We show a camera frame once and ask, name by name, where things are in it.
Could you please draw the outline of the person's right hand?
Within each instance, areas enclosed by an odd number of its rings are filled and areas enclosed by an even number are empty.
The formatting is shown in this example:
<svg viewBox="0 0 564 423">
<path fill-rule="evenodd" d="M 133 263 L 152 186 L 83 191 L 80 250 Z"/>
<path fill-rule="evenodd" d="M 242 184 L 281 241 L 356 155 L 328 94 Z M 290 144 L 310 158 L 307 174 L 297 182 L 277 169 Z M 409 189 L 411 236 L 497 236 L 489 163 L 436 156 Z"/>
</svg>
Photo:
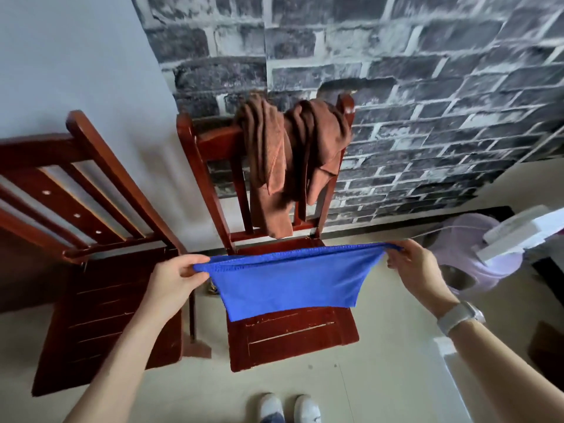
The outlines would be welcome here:
<svg viewBox="0 0 564 423">
<path fill-rule="evenodd" d="M 407 291 L 433 316 L 441 318 L 460 301 L 447 286 L 433 253 L 424 248 L 421 256 L 388 256 Z"/>
</svg>

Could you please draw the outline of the person's left hand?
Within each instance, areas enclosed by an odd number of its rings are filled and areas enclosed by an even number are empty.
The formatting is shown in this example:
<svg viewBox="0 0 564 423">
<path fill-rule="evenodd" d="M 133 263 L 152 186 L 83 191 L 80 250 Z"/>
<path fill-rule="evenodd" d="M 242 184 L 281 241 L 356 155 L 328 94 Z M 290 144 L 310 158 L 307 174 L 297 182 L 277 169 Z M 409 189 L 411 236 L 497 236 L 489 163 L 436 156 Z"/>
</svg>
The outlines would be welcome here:
<svg viewBox="0 0 564 423">
<path fill-rule="evenodd" d="M 191 293 L 209 278 L 207 272 L 177 270 L 176 257 L 156 264 L 139 307 L 142 315 L 161 326 L 178 313 Z"/>
</svg>

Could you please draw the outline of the blue cloth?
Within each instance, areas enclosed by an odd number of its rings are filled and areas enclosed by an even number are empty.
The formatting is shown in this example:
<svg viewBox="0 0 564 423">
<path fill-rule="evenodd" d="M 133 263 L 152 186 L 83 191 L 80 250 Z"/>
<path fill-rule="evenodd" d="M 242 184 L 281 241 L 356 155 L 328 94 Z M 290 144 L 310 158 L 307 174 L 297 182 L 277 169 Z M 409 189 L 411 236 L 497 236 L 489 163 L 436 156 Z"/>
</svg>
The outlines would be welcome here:
<svg viewBox="0 0 564 423">
<path fill-rule="evenodd" d="M 309 307 L 356 306 L 388 243 L 321 246 L 256 256 L 214 256 L 193 266 L 215 284 L 229 321 Z"/>
</svg>

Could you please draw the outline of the person's left forearm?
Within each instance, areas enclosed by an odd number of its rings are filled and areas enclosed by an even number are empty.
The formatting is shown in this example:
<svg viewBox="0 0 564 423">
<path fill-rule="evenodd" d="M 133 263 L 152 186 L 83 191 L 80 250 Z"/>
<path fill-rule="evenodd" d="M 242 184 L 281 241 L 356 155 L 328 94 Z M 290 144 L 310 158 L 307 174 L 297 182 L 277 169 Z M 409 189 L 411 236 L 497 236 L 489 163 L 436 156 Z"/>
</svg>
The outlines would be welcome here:
<svg viewBox="0 0 564 423">
<path fill-rule="evenodd" d="M 181 307 L 142 305 L 63 423 L 127 423 L 152 348 Z"/>
</svg>

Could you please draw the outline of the person's right forearm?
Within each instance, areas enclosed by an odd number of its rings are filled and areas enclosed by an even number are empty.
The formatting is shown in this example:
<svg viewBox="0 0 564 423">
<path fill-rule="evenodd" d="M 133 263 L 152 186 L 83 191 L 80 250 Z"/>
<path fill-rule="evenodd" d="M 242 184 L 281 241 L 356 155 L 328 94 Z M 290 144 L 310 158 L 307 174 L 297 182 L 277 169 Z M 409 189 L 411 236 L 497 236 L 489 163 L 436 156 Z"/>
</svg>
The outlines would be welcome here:
<svg viewBox="0 0 564 423">
<path fill-rule="evenodd" d="M 503 423 L 564 423 L 564 392 L 476 319 L 448 337 Z"/>
</svg>

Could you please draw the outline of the lilac round container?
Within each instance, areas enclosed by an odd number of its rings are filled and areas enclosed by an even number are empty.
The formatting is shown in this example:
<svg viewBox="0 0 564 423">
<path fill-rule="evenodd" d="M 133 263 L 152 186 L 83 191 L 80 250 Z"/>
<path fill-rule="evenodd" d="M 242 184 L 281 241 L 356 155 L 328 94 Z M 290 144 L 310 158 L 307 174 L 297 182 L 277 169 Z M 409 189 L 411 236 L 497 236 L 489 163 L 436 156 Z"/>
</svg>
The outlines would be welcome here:
<svg viewBox="0 0 564 423">
<path fill-rule="evenodd" d="M 488 263 L 477 257 L 475 249 L 485 246 L 483 236 L 499 224 L 486 215 L 462 214 L 445 221 L 444 229 L 432 234 L 433 242 L 425 245 L 435 256 L 447 286 L 460 298 L 492 290 L 521 267 L 521 253 L 497 256 Z"/>
</svg>

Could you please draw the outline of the white wrist watch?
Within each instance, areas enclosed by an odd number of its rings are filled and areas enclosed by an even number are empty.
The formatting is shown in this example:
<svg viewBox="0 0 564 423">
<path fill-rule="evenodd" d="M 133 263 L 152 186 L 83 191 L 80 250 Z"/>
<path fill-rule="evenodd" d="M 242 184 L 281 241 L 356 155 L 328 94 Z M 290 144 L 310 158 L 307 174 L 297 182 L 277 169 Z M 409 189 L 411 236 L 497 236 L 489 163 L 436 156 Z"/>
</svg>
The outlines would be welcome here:
<svg viewBox="0 0 564 423">
<path fill-rule="evenodd" d="M 486 323 L 481 310 L 468 301 L 461 301 L 437 320 L 437 326 L 443 335 L 449 336 L 451 330 L 467 320 Z"/>
</svg>

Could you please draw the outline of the red-brown wooden chair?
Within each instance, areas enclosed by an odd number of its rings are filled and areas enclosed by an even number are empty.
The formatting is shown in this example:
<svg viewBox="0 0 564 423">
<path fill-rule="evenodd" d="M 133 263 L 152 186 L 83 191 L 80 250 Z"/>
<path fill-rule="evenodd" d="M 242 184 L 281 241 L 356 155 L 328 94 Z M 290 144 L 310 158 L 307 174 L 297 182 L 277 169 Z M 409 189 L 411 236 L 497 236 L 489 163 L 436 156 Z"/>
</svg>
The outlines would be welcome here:
<svg viewBox="0 0 564 423">
<path fill-rule="evenodd" d="M 67 133 L 0 144 L 0 175 L 89 239 L 0 185 L 0 228 L 69 263 L 31 394 L 89 384 L 139 308 L 155 264 L 185 247 L 81 110 Z"/>
<path fill-rule="evenodd" d="M 340 94 L 335 107 L 345 115 L 352 127 L 355 118 L 353 97 L 348 93 Z M 309 206 L 303 201 L 294 204 L 290 211 L 292 236 L 273 239 L 263 229 L 254 227 L 251 221 L 250 169 L 243 131 L 236 123 L 236 118 L 231 126 L 198 134 L 189 114 L 180 113 L 177 115 L 176 128 L 228 256 L 256 256 L 325 246 L 321 233 L 328 218 L 338 176 L 321 191 L 316 204 Z M 229 162 L 244 225 L 241 232 L 230 231 L 212 182 L 208 163 L 217 161 Z M 339 307 L 309 307 L 228 321 L 227 336 L 233 372 L 359 340 L 351 310 Z"/>
</svg>

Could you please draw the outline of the white plastic device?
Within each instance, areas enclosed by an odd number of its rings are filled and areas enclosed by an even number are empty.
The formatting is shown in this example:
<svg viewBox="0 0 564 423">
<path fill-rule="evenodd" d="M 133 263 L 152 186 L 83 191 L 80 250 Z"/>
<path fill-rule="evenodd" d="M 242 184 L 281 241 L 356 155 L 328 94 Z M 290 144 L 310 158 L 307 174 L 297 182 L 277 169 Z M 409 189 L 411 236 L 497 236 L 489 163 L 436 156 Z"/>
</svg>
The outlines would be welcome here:
<svg viewBox="0 0 564 423">
<path fill-rule="evenodd" d="M 523 254 L 564 229 L 564 207 L 537 205 L 501 222 L 487 231 L 483 245 L 473 247 L 477 258 L 487 264 L 506 254 Z"/>
</svg>

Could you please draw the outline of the brown towel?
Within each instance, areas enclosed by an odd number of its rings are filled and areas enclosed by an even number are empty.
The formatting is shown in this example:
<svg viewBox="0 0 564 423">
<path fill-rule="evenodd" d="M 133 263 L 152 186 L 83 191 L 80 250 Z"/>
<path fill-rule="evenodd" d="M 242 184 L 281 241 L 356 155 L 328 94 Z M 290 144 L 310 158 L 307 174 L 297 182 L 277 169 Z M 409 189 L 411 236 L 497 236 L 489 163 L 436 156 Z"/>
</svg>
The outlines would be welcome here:
<svg viewBox="0 0 564 423">
<path fill-rule="evenodd" d="M 252 94 L 236 113 L 249 163 L 250 213 L 254 227 L 273 239 L 293 234 L 290 211 L 316 204 L 337 177 L 351 127 L 337 107 L 322 99 L 300 100 L 281 112 Z"/>
</svg>

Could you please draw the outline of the person's left white shoe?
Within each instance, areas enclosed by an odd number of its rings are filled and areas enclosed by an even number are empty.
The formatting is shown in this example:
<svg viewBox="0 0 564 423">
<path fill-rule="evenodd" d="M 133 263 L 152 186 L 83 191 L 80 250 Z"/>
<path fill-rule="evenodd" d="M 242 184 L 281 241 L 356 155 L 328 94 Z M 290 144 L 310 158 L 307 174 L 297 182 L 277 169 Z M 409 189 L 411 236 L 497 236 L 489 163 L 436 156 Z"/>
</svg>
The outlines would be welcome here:
<svg viewBox="0 0 564 423">
<path fill-rule="evenodd" d="M 286 423 L 282 402 L 274 393 L 266 393 L 260 398 L 258 423 Z"/>
</svg>

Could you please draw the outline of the person's white shoe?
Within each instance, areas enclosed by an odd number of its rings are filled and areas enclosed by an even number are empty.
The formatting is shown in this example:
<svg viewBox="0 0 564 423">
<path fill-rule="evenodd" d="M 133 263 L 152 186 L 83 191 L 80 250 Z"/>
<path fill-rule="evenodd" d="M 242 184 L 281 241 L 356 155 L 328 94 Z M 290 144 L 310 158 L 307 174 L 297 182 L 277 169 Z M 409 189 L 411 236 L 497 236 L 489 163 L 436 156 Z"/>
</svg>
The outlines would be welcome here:
<svg viewBox="0 0 564 423">
<path fill-rule="evenodd" d="M 300 395 L 294 404 L 294 423 L 322 423 L 319 405 L 309 395 Z"/>
<path fill-rule="evenodd" d="M 282 402 L 274 393 L 266 393 L 260 398 L 258 423 L 286 423 Z"/>
</svg>

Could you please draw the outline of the person's right white shoe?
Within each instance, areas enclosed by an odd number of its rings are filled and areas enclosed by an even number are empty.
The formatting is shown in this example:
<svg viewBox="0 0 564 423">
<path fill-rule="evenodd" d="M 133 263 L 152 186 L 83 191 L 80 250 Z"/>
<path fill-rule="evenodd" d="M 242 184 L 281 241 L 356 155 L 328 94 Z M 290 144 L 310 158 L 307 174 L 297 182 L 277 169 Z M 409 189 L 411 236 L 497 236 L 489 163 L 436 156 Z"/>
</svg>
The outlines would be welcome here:
<svg viewBox="0 0 564 423">
<path fill-rule="evenodd" d="M 294 423 L 322 423 L 319 405 L 309 395 L 300 395 L 294 404 Z"/>
</svg>

